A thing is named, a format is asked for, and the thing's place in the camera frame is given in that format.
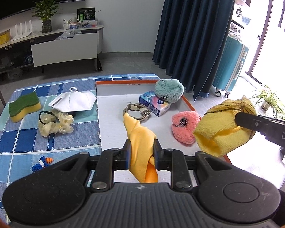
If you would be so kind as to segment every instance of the white tray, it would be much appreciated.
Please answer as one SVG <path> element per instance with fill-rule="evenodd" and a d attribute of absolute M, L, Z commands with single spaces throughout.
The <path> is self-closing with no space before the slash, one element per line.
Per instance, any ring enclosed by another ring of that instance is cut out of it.
<path fill-rule="evenodd" d="M 138 103 L 139 96 L 147 91 L 154 90 L 156 81 L 97 81 L 97 107 L 102 150 L 122 148 L 127 139 L 127 132 L 123 124 L 122 112 L 128 103 Z M 182 151 L 184 155 L 194 155 L 200 151 L 197 143 L 185 146 L 178 142 L 172 134 L 171 117 L 182 111 L 194 111 L 193 107 L 183 96 L 170 109 L 157 117 L 151 114 L 148 120 L 142 122 L 143 126 L 151 129 L 157 136 L 162 148 L 174 148 Z M 169 171 L 158 171 L 159 182 L 170 182 Z M 138 182 L 130 171 L 118 170 L 114 174 L 115 182 Z"/>

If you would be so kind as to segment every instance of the yellow cloth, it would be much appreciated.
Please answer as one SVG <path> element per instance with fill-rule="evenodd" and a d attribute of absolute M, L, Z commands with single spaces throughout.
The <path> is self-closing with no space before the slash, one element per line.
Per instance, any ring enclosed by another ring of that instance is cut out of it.
<path fill-rule="evenodd" d="M 141 183 L 158 182 L 154 165 L 153 142 L 155 134 L 128 113 L 124 114 L 124 125 L 131 141 L 130 172 Z"/>
<path fill-rule="evenodd" d="M 220 157 L 247 143 L 255 131 L 236 125 L 234 119 L 239 112 L 257 114 L 245 96 L 238 100 L 225 100 L 210 108 L 193 132 L 200 149 Z"/>

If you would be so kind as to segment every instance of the white cabinet door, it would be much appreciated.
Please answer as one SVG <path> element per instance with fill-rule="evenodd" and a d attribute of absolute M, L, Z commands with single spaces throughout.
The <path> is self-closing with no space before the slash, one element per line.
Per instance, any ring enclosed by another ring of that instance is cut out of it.
<path fill-rule="evenodd" d="M 97 58 L 97 33 L 31 45 L 34 66 Z"/>

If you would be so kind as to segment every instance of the pink crochet item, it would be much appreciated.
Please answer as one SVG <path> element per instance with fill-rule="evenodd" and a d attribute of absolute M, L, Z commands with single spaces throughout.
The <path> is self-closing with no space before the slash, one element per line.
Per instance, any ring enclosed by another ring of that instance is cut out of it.
<path fill-rule="evenodd" d="M 184 111 L 172 116 L 172 132 L 175 139 L 187 145 L 195 142 L 193 131 L 195 130 L 200 116 L 197 112 Z"/>

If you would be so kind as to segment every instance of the kitchen sponge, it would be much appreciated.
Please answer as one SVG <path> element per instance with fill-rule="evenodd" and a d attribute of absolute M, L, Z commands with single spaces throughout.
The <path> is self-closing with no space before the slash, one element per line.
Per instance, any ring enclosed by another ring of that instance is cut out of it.
<path fill-rule="evenodd" d="M 20 96 L 14 102 L 8 104 L 10 117 L 13 122 L 19 122 L 26 114 L 36 112 L 41 109 L 41 104 L 37 93 Z"/>

